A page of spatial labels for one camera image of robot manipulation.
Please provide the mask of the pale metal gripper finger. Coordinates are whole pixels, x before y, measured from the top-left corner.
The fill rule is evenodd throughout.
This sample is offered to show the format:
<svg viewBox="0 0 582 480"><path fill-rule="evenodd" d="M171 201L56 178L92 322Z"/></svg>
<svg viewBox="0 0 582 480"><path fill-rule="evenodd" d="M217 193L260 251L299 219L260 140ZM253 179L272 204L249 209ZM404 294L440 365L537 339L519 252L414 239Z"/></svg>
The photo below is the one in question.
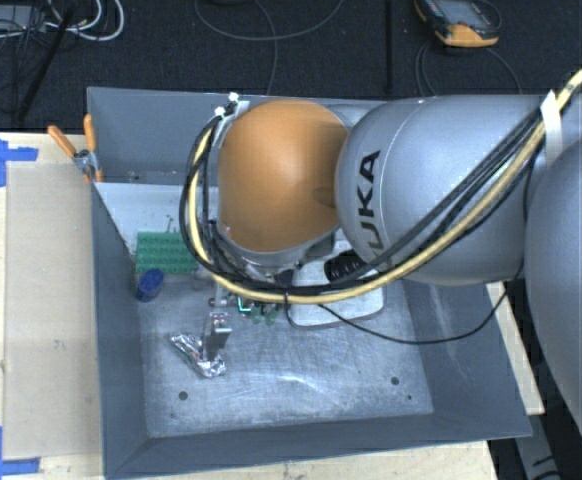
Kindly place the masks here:
<svg viewBox="0 0 582 480"><path fill-rule="evenodd" d="M213 359L212 354L212 331L213 331L213 319L211 316L207 316L203 325L203 332L201 336L201 352L200 358L204 362L210 362Z"/></svg>
<svg viewBox="0 0 582 480"><path fill-rule="evenodd" d="M210 314L209 330L209 359L216 360L220 351L225 347L232 327L230 315L226 312L212 312Z"/></svg>

